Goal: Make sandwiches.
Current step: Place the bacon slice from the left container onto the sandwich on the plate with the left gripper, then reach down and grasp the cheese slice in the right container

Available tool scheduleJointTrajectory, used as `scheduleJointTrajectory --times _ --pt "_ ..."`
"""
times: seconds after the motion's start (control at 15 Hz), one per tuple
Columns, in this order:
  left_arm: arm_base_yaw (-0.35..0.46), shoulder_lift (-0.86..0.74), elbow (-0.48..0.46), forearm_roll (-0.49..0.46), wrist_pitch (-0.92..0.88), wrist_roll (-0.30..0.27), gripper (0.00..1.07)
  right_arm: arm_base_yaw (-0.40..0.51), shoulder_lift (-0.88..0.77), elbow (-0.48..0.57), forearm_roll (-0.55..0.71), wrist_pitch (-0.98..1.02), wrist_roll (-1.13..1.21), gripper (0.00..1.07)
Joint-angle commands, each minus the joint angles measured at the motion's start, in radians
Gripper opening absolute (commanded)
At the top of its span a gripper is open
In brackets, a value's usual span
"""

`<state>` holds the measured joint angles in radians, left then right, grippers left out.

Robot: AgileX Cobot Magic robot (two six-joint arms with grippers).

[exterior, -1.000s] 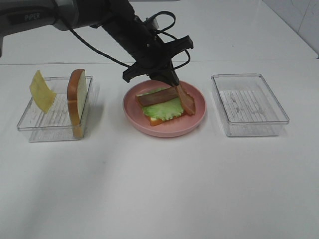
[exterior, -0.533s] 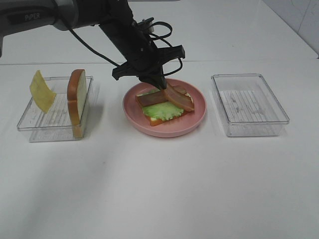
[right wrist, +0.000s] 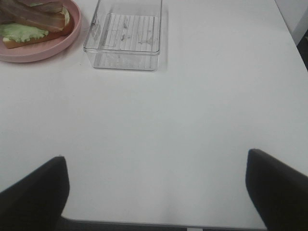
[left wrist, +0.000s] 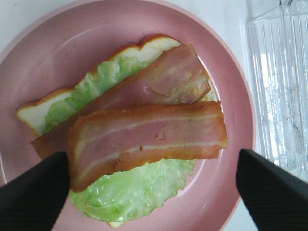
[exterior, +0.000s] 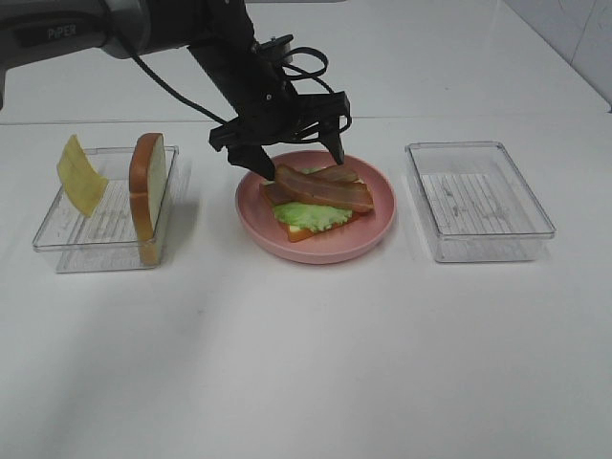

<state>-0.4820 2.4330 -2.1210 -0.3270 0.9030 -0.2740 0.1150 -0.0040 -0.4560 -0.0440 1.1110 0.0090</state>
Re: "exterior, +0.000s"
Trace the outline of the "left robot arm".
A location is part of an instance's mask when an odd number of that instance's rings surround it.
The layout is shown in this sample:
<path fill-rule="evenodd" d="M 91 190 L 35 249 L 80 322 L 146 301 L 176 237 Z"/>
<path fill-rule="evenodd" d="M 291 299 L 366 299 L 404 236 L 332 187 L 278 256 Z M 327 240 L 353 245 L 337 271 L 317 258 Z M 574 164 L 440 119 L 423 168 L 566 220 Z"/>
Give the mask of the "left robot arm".
<path fill-rule="evenodd" d="M 311 47 L 291 46 L 289 34 L 260 42 L 242 1 L 4 1 L 1 4 L 1 71 L 99 48 L 133 60 L 184 105 L 218 122 L 209 144 L 230 164 L 271 180 L 265 147 L 318 142 L 336 164 L 344 161 L 340 135 L 351 125 L 342 92 L 301 95 L 295 82 L 320 82 L 329 61 Z M 186 98 L 143 61 L 187 49 L 233 108 L 223 120 Z"/>

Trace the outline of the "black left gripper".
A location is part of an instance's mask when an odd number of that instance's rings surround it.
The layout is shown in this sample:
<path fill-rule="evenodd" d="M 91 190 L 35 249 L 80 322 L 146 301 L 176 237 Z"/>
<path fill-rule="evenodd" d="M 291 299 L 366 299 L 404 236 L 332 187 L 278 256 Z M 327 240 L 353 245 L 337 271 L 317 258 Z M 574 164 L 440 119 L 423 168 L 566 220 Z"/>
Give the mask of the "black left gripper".
<path fill-rule="evenodd" d="M 212 129 L 208 138 L 217 151 L 227 146 L 231 165 L 274 181 L 275 165 L 262 146 L 311 142 L 321 143 L 336 164 L 344 164 L 340 120 L 350 118 L 345 93 L 300 95 L 285 87 L 231 105 L 236 117 Z"/>

